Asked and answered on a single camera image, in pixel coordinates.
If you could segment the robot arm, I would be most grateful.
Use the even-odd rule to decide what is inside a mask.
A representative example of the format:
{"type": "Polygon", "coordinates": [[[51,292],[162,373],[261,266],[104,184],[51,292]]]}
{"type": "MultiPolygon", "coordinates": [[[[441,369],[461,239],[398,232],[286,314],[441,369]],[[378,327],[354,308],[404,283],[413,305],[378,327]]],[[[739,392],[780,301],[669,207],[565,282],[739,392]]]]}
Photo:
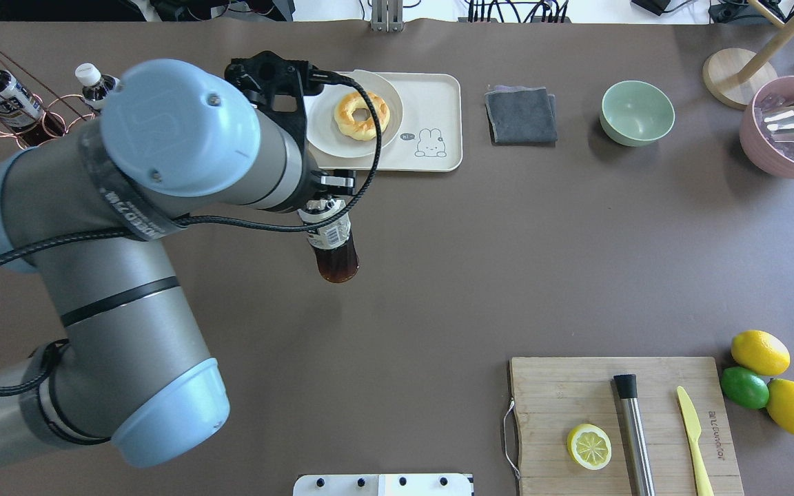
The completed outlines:
{"type": "Polygon", "coordinates": [[[352,192],[305,153],[303,97],[357,82],[261,52],[225,76],[174,59],[127,70],[99,117],[0,164],[0,267],[40,274],[65,339],[0,371],[0,468],[111,443],[164,464],[230,414],[161,240],[223,203],[295,211],[352,192]]]}

